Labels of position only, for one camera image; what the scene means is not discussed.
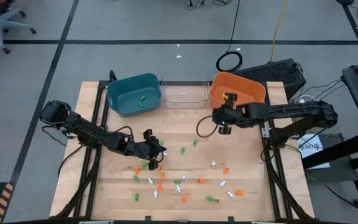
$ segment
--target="green toy piece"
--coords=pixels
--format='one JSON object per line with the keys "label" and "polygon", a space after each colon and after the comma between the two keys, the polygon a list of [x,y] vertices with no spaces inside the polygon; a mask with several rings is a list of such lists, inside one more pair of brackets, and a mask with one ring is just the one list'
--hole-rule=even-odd
{"label": "green toy piece", "polygon": [[212,196],[207,196],[206,199],[209,200],[210,202],[213,202],[213,200],[215,200],[214,198],[212,198]]}

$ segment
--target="orange toy piece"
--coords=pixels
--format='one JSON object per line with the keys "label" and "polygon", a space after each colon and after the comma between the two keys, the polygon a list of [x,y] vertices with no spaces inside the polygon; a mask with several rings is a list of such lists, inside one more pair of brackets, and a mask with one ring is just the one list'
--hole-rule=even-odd
{"label": "orange toy piece", "polygon": [[244,192],[242,190],[237,190],[236,191],[236,195],[243,195],[243,194],[244,194]]}

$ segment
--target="white paper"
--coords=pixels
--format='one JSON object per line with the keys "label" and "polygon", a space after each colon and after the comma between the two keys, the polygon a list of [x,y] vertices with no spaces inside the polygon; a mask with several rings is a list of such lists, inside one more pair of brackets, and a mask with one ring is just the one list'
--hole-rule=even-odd
{"label": "white paper", "polygon": [[[314,134],[306,134],[302,138],[298,139],[298,147],[301,146],[305,141],[309,140],[309,138],[313,137]],[[299,148],[302,153],[302,158],[306,158],[316,152],[323,150],[323,145],[321,145],[320,138],[318,136],[310,139],[302,148]],[[320,164],[315,167],[311,167],[309,169],[320,169],[320,168],[329,168],[329,163]]]}

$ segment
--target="yellow cable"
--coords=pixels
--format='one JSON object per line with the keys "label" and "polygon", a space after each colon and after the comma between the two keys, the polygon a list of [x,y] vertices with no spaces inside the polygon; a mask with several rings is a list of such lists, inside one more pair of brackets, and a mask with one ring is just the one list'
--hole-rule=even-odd
{"label": "yellow cable", "polygon": [[270,56],[270,62],[273,62],[274,44],[275,44],[275,42],[276,42],[276,35],[277,35],[278,27],[280,26],[280,23],[281,23],[281,19],[282,19],[283,16],[284,16],[285,8],[287,7],[287,2],[288,2],[288,0],[285,0],[283,9],[281,10],[280,18],[278,19],[278,22],[277,22],[277,25],[276,25],[276,29],[275,29],[275,31],[274,31],[273,44],[272,44],[272,55]]}

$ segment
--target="white toy piece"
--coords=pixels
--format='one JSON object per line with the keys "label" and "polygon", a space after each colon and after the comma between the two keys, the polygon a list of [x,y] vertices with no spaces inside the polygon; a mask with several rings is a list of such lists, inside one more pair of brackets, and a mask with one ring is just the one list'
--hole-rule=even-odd
{"label": "white toy piece", "polygon": [[228,192],[227,194],[229,195],[230,198],[234,198],[234,194],[232,192]]}

